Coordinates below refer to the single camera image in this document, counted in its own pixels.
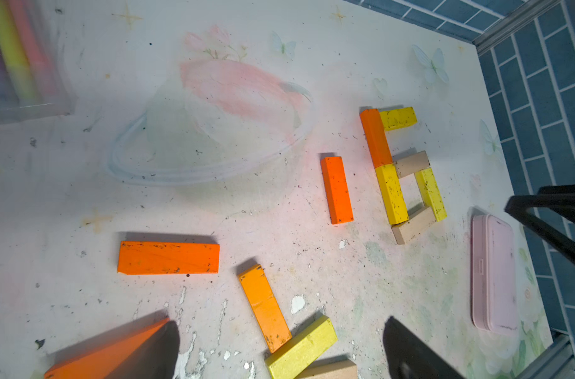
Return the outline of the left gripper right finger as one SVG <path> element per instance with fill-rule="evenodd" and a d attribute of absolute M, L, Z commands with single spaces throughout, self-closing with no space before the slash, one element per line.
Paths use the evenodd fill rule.
<path fill-rule="evenodd" d="M 463 378 L 395 317 L 385 323 L 382 340 L 391 378 Z"/>

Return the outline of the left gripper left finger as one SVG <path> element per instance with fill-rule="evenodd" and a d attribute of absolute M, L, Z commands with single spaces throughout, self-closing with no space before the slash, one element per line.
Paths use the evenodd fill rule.
<path fill-rule="evenodd" d="M 170 321 L 107 375 L 107 378 L 173 378 L 179 346 L 178 325 Z"/>

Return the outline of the amber orange block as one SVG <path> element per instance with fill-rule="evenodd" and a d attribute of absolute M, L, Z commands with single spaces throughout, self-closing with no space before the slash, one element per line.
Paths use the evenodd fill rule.
<path fill-rule="evenodd" d="M 247 300 L 262 331 L 269 352 L 273 354 L 290 339 L 291 331 L 260 265 L 239 274 Z"/>

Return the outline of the natural wood block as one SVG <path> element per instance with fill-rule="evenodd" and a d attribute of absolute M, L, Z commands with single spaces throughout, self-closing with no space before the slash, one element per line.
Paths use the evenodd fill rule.
<path fill-rule="evenodd" d="M 405 178 L 413 175 L 416 172 L 423 171 L 431 166 L 427 153 L 421 151 L 419 153 L 406 156 L 399 159 L 394 163 L 396 174 L 398 178 Z"/>
<path fill-rule="evenodd" d="M 352 361 L 343 361 L 323 366 L 309 367 L 296 379 L 357 379 L 357 366 Z"/>
<path fill-rule="evenodd" d="M 393 225 L 392 232 L 398 245 L 405 245 L 417 238 L 433 224 L 436 218 L 431 207 L 422 208 L 414 213 L 408 221 Z"/>

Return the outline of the yellow block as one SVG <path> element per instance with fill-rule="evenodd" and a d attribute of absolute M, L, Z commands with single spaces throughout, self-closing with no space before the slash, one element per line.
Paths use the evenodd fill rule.
<path fill-rule="evenodd" d="M 327 316 L 319 317 L 265 360 L 270 377 L 296 378 L 336 342 L 331 320 Z"/>
<path fill-rule="evenodd" d="M 431 167 L 415 173 L 415 180 L 418 185 L 423 203 L 430 207 L 437 222 L 447 218 L 447 211 L 442 200 L 442 194 L 434 177 Z"/>
<path fill-rule="evenodd" d="M 386 164 L 375 169 L 385 211 L 391 225 L 397 225 L 409 220 L 408 209 L 404 200 L 401 183 L 396 167 Z"/>
<path fill-rule="evenodd" d="M 418 123 L 415 111 L 412 107 L 381 111 L 379 115 L 385 131 L 403 129 Z"/>

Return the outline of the pink plastic tray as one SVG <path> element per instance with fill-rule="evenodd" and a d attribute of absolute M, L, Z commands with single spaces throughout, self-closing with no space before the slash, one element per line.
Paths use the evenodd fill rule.
<path fill-rule="evenodd" d="M 503 336 L 518 334 L 518 302 L 513 229 L 481 214 L 472 218 L 472 321 Z"/>

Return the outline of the orange block top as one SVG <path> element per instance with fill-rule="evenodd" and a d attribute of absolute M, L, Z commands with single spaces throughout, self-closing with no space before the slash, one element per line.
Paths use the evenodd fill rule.
<path fill-rule="evenodd" d="M 360 119 L 374 167 L 392 164 L 393 157 L 390 153 L 379 110 L 366 109 L 361 111 Z"/>

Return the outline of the highlighter marker pack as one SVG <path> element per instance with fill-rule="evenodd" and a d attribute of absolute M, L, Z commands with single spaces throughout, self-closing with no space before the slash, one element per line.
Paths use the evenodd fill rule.
<path fill-rule="evenodd" d="M 40 1 L 0 1 L 0 124 L 74 110 Z"/>

